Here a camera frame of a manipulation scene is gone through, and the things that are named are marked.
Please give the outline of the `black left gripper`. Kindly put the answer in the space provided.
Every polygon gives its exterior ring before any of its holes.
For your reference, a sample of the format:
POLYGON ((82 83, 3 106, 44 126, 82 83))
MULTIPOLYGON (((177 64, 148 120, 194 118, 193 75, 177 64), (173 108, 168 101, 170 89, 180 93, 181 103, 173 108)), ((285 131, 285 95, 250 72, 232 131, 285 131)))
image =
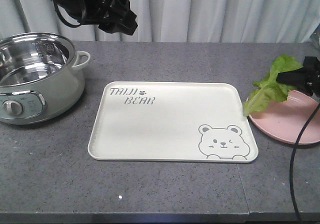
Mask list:
POLYGON ((138 24, 137 15, 131 10, 129 0, 103 0, 102 16, 98 28, 106 33, 132 36, 138 24))

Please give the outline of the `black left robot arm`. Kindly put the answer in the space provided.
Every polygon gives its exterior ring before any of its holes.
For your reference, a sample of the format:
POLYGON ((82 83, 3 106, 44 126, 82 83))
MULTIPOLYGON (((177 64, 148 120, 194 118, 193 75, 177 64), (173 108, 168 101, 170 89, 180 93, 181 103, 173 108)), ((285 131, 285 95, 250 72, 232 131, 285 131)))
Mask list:
POLYGON ((51 0, 60 21, 70 27, 97 25, 106 33, 132 36, 138 24, 129 0, 51 0))

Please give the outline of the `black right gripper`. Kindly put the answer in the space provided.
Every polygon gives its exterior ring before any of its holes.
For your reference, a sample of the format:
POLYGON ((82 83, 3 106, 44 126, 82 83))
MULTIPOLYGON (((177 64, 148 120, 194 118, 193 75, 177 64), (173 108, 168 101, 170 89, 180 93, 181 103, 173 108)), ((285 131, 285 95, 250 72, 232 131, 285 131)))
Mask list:
POLYGON ((320 61, 316 56, 306 56, 303 67, 304 69, 280 72, 276 78, 277 82, 294 86, 301 92, 307 92, 309 96, 315 94, 320 97, 320 61))

